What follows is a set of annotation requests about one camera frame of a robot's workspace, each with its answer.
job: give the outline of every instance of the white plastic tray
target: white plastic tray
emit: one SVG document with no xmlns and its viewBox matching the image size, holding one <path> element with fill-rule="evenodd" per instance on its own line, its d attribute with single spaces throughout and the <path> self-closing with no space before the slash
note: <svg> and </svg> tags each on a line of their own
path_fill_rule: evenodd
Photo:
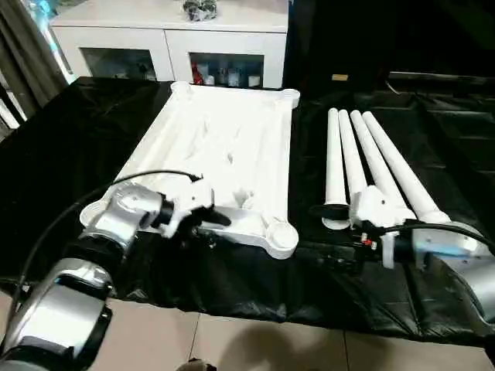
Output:
<svg viewBox="0 0 495 371">
<path fill-rule="evenodd" d="M 204 223 L 203 229 L 263 247 L 277 259 L 290 257 L 299 241 L 287 221 L 291 119 L 298 103 L 297 90 L 173 83 L 172 96 L 118 178 L 161 168 L 202 175 L 213 187 L 217 210 L 232 220 L 229 227 Z M 172 197 L 190 180 L 165 174 L 133 182 Z M 84 208 L 83 225 L 104 210 L 113 191 Z"/>
</svg>

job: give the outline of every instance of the white cabinet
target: white cabinet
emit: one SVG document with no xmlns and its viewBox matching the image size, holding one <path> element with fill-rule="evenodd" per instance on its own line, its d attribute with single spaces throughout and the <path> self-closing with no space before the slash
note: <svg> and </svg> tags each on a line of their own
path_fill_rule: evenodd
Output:
<svg viewBox="0 0 495 371">
<path fill-rule="evenodd" d="M 288 0 L 219 0 L 191 22 L 178 0 L 88 0 L 51 22 L 74 74 L 282 86 Z"/>
</svg>

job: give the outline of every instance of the table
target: table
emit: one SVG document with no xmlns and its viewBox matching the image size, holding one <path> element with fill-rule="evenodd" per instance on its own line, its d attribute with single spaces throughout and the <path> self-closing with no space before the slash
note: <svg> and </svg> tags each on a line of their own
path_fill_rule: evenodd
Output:
<svg viewBox="0 0 495 371">
<path fill-rule="evenodd" d="M 0 284 L 12 282 L 38 235 L 75 199 L 111 181 L 170 95 L 169 83 L 80 78 L 0 144 Z M 308 214 L 323 202 L 326 115 L 372 110 L 453 220 L 495 237 L 495 120 L 481 98 L 332 92 L 293 114 L 289 219 L 300 244 L 288 260 L 219 242 L 181 246 L 141 233 L 118 277 L 118 297 L 184 311 L 300 322 L 419 341 L 481 345 L 463 307 L 412 264 L 386 270 L 351 257 L 345 233 Z M 81 231 L 78 213 L 48 238 L 39 280 Z"/>
</svg>

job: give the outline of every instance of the white pipe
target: white pipe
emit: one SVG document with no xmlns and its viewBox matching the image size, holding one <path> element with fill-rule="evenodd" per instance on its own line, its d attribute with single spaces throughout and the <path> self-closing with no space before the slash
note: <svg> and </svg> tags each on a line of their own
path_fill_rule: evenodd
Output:
<svg viewBox="0 0 495 371">
<path fill-rule="evenodd" d="M 450 218 L 439 209 L 409 164 L 404 160 L 392 140 L 378 124 L 371 112 L 364 112 L 363 119 L 387 160 L 418 218 L 426 223 L 447 223 Z"/>
<path fill-rule="evenodd" d="M 350 203 L 352 204 L 354 195 L 363 191 L 367 187 L 367 182 L 346 110 L 339 111 L 339 126 L 343 157 L 346 162 L 347 186 L 349 187 Z"/>
<path fill-rule="evenodd" d="M 346 186 L 343 179 L 342 146 L 340 144 L 339 111 L 328 111 L 328 134 L 326 139 L 326 188 L 325 205 L 347 206 Z M 331 230 L 343 230 L 350 225 L 349 218 L 331 220 L 322 218 Z"/>
<path fill-rule="evenodd" d="M 357 138 L 361 143 L 361 148 L 370 167 L 374 182 L 394 207 L 396 223 L 403 224 L 406 219 L 416 219 L 416 215 L 405 204 L 402 194 L 397 184 L 395 184 L 394 178 L 377 144 L 374 142 L 370 131 L 363 121 L 361 113 L 356 110 L 352 111 L 350 118 L 352 119 L 354 129 L 356 129 Z"/>
</svg>

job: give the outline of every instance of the curtain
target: curtain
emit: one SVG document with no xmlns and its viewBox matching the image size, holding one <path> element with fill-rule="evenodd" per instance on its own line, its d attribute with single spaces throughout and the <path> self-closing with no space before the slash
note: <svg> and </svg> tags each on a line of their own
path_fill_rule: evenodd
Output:
<svg viewBox="0 0 495 371">
<path fill-rule="evenodd" d="M 67 85 L 48 43 L 19 0 L 0 0 L 0 70 L 27 118 Z"/>
</svg>

